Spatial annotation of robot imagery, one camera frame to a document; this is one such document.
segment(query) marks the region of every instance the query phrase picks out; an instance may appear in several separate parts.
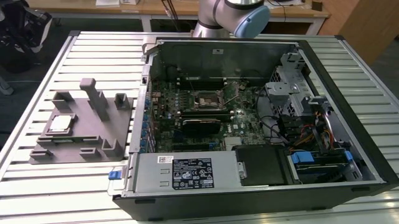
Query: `motherboard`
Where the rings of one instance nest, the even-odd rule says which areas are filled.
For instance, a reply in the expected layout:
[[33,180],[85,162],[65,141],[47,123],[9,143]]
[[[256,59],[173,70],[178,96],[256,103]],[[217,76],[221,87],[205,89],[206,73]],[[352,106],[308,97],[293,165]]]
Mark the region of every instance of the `motherboard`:
[[182,87],[179,80],[153,83],[157,152],[222,151],[240,144],[265,144],[256,110],[260,87],[246,80],[225,80],[219,86],[199,88],[191,83]]

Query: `floor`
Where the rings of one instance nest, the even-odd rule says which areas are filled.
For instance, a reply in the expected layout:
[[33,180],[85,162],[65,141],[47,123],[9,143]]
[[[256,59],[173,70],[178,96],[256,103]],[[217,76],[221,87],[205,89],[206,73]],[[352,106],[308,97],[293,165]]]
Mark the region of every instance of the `floor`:
[[[167,21],[154,21],[153,29],[155,32],[174,31],[174,26]],[[194,24],[185,22],[183,30],[190,30]],[[81,20],[63,19],[62,26],[53,26],[45,47],[39,53],[42,65],[34,67],[26,72],[13,74],[0,66],[0,75],[10,82],[15,92],[11,96],[0,94],[0,149],[6,144],[9,134],[11,133],[19,118],[26,110],[30,100],[41,85],[41,81],[57,58],[65,40],[71,30],[85,31],[143,31],[139,20]],[[386,51],[372,66],[376,73],[399,97],[399,41],[393,41]],[[7,64],[10,60],[22,58],[22,54],[14,49],[0,49],[0,58],[7,58],[0,63]]]

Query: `wooden table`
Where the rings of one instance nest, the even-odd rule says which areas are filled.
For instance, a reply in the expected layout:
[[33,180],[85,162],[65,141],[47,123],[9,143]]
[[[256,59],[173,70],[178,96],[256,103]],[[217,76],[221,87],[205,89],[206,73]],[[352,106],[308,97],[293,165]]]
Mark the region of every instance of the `wooden table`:
[[[162,0],[142,0],[138,5],[122,4],[118,8],[97,8],[95,0],[29,0],[33,8],[42,9],[55,18],[107,18],[141,19],[145,32],[151,32],[153,19],[170,19],[166,14]],[[187,0],[174,0],[179,19],[198,20],[199,3]],[[310,23],[309,35],[317,35],[326,18],[328,11],[314,11],[305,6],[292,6],[286,9],[272,9],[272,22]]]

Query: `barcode sticker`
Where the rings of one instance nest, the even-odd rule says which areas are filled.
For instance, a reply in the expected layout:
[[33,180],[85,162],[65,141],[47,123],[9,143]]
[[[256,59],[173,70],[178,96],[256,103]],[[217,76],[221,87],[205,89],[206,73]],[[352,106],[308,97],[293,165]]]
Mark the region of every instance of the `barcode sticker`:
[[173,155],[170,155],[170,156],[161,155],[158,157],[158,163],[173,163],[173,161],[174,161]]

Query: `white sticker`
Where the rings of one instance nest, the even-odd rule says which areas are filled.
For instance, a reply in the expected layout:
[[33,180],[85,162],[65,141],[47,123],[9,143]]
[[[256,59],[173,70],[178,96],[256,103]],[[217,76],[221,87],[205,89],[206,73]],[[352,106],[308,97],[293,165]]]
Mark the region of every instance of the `white sticker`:
[[213,50],[213,54],[215,54],[215,55],[223,55],[223,49],[214,49]]
[[174,161],[174,156],[173,155],[161,155],[158,157],[158,163],[173,163]]
[[123,13],[139,13],[138,10],[122,10]]

